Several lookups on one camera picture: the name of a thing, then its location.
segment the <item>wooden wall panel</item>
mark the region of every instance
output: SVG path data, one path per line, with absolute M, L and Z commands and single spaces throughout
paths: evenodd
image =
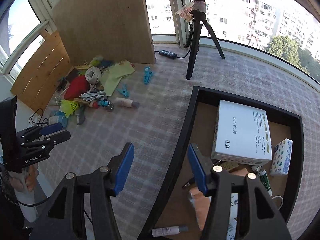
M 23 101 L 27 106 L 32 105 L 35 100 L 39 90 L 45 84 L 45 81 L 50 76 L 52 70 L 60 62 L 60 60 L 67 54 L 63 43 L 60 42 L 57 47 L 47 56 L 47 58 L 41 63 L 36 75 L 34 75 L 29 84 L 26 86 L 22 95 L 20 95 L 20 100 Z
M 45 109 L 59 85 L 59 79 L 72 68 L 59 33 L 55 32 L 46 37 L 21 70 L 11 93 L 34 111 Z
M 39 108 L 45 109 L 59 85 L 58 80 L 65 77 L 70 70 L 70 59 L 68 55 L 65 55 L 39 90 L 33 104 L 31 105 L 31 109 L 35 109 L 34 111 Z
M 52 17 L 73 65 L 96 55 L 155 63 L 145 0 L 60 0 Z
M 29 83 L 32 76 L 40 67 L 44 59 L 51 53 L 51 51 L 61 42 L 61 38 L 58 32 L 53 33 L 46 38 L 45 42 L 41 44 L 39 49 L 33 54 L 28 60 L 24 68 L 21 70 L 15 83 L 11 88 L 11 93 L 14 95 L 20 95 L 23 93 L 27 84 Z

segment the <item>white cable bundle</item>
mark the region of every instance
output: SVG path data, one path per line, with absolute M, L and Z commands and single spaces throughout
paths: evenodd
M 85 73 L 85 79 L 89 84 L 96 85 L 101 78 L 101 71 L 97 67 L 89 68 Z
M 88 102 L 91 102 L 92 100 L 94 99 L 104 99 L 106 96 L 106 93 L 104 91 L 99 91 L 99 92 L 96 92 L 96 93 L 92 93 L 92 92 L 86 92 L 84 94 L 81 94 L 81 98 L 83 100 L 86 100 Z

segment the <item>cardboard box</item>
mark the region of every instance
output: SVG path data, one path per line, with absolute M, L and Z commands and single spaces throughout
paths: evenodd
M 211 158 L 261 166 L 271 161 L 266 111 L 220 100 Z

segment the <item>tree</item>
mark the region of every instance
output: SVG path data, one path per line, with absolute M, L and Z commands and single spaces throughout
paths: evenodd
M 9 37 L 9 39 L 11 39 L 13 37 L 13 35 L 11 34 L 11 28 L 12 28 L 12 24 L 8 25 L 8 37 Z
M 310 76 L 320 82 L 320 63 L 312 57 L 311 52 L 307 49 L 298 47 L 298 54 L 301 65 L 308 69 Z
M 284 59 L 309 74 L 309 71 L 300 64 L 298 43 L 291 40 L 289 36 L 273 36 L 268 44 L 267 52 Z

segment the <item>yellow cloth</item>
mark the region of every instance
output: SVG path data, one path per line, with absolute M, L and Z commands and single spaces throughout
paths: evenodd
M 101 84 L 103 85 L 103 90 L 107 96 L 111 96 L 115 91 L 117 85 L 123 77 L 129 76 L 134 72 L 132 64 L 123 60 L 119 63 L 111 66 L 106 70 L 100 79 Z

